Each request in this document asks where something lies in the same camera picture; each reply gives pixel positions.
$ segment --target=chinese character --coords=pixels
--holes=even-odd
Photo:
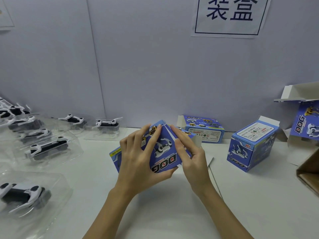
[[[234,3],[237,3],[237,2],[250,2],[252,1],[253,3],[257,3],[256,0],[236,0],[234,1]],[[252,7],[253,4],[242,4],[242,3],[239,3],[238,6],[237,6],[237,10],[246,10],[246,11],[250,11],[251,10],[251,7]],[[252,12],[234,12],[234,17],[231,18],[230,20],[242,20],[242,21],[252,21],[253,19],[251,18],[251,13]]]
[[[218,15],[219,15],[222,19],[226,20],[227,18],[224,17],[224,15],[226,14],[226,11],[229,10],[229,8],[220,7],[220,5],[217,4],[217,1],[218,1],[218,0],[212,0],[212,1],[210,1],[210,2],[208,3],[208,4],[214,3],[214,5],[217,5],[217,7],[209,7],[208,10],[214,10],[214,11],[213,11],[212,13],[208,14],[207,17],[212,16],[212,20],[214,20],[214,19],[217,18]],[[220,0],[219,3],[228,4],[229,2],[226,1],[226,0]]]

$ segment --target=paper sign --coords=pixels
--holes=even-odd
[[[0,0],[0,30],[11,30],[12,28],[14,28],[13,21],[3,0]]]
[[[192,36],[255,38],[271,0],[195,0]]]

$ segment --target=person's left hand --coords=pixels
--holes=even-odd
[[[130,198],[170,178],[177,169],[177,167],[175,167],[161,173],[154,173],[150,169],[151,153],[160,136],[162,126],[158,125],[143,151],[141,149],[142,138],[145,133],[148,132],[149,127],[150,124],[147,124],[120,141],[122,162],[114,188],[124,192],[125,195]]]

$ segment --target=black border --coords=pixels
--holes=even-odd
[[[198,0],[198,6],[197,6],[197,16],[196,16],[195,33],[203,33],[203,32],[196,32],[199,2],[200,2],[200,0]],[[229,34],[229,35],[255,35],[255,36],[257,36],[257,35],[259,34],[260,27],[261,27],[261,24],[262,24],[263,19],[264,19],[264,16],[265,16],[265,11],[266,11],[267,5],[268,5],[268,0],[267,0],[267,2],[266,2],[265,10],[264,10],[263,16],[262,16],[262,18],[261,18],[261,21],[260,21],[260,25],[259,25],[259,29],[258,29],[258,33],[257,33],[257,34],[247,34],[247,33],[204,33],[204,34]]]

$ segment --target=forearm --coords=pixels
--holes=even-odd
[[[113,239],[131,198],[113,188],[83,239]]]
[[[253,239],[249,232],[233,215],[213,186],[199,195],[222,239]]]

